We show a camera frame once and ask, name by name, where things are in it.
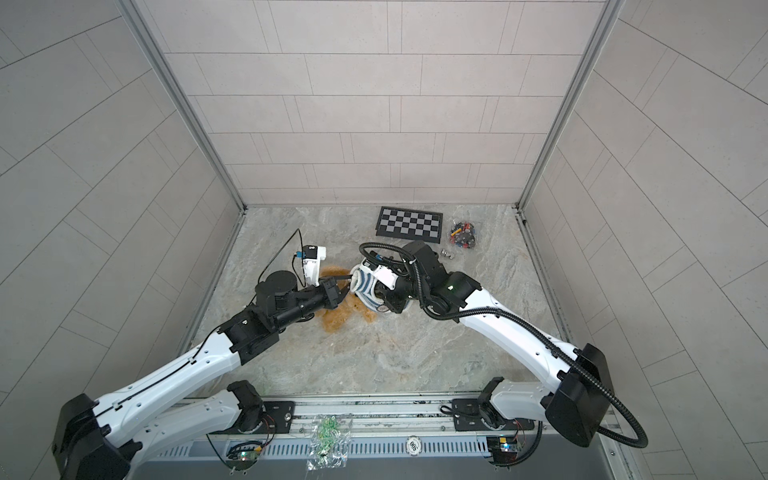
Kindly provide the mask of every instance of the tiled wall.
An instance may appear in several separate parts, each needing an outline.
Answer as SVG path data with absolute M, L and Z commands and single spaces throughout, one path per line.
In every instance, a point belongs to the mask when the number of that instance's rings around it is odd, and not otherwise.
M 627 0 L 525 210 L 646 478 L 768 478 L 767 31 L 768 2 Z
M 249 204 L 516 202 L 603 8 L 137 3 Z
M 0 2 L 0 476 L 175 356 L 238 214 L 111 0 Z

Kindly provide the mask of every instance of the bag of colorful pieces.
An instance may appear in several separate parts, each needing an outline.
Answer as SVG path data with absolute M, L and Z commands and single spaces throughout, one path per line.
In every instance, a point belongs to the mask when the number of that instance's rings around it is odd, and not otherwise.
M 451 243 L 461 248 L 475 248 L 475 226 L 463 220 L 455 221 L 451 229 Z

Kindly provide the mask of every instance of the chessboard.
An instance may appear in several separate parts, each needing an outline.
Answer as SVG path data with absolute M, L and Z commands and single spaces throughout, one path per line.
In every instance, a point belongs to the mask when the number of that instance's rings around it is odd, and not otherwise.
M 407 208 L 382 207 L 379 221 L 376 222 L 376 235 L 440 243 L 442 214 Z

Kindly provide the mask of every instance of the orange plush toy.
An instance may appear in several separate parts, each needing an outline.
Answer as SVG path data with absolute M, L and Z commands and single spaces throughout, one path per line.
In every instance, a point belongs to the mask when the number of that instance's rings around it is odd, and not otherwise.
M 336 276 L 336 275 L 349 275 L 349 269 L 340 266 L 324 266 L 320 270 L 320 276 Z M 343 288 L 348 280 L 339 282 L 339 288 Z M 369 310 L 362 304 L 357 295 L 349 293 L 341 305 L 334 310 L 319 310 L 317 315 L 322 318 L 323 329 L 328 333 L 334 333 L 344 325 L 355 312 L 361 313 L 362 317 L 366 319 L 366 322 L 371 323 L 376 319 L 378 315 L 376 312 Z

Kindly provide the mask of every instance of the robotic arm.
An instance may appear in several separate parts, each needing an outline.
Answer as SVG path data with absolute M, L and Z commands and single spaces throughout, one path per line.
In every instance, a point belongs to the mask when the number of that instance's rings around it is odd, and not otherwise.
M 394 251 L 400 260 L 371 248 Z M 64 404 L 52 446 L 61 478 L 119 480 L 173 445 L 230 427 L 252 432 L 265 422 L 263 401 L 248 382 L 234 382 L 207 399 L 166 410 L 261 354 L 289 325 L 309 321 L 317 310 L 335 309 L 344 300 L 349 287 L 340 289 L 338 281 L 349 276 L 319 278 L 325 249 L 303 250 L 303 265 L 310 265 L 303 269 L 306 288 L 298 290 L 291 272 L 271 273 L 256 286 L 255 303 L 212 330 L 189 352 L 95 401 L 80 394 Z M 640 424 L 613 397 L 600 350 L 589 344 L 580 350 L 537 329 L 466 274 L 447 273 L 437 254 L 421 241 L 402 248 L 364 243 L 360 251 L 365 257 L 362 266 L 377 279 L 374 294 L 391 311 L 401 313 L 410 299 L 416 299 L 433 319 L 452 319 L 492 339 L 541 380 L 542 392 L 548 394 L 540 400 L 519 392 L 509 381 L 491 381 L 478 399 L 486 425 L 496 428 L 516 417 L 546 419 L 576 445 L 588 446 L 595 432 L 630 446 L 647 445 Z M 609 404 L 627 418 L 637 440 L 599 426 Z

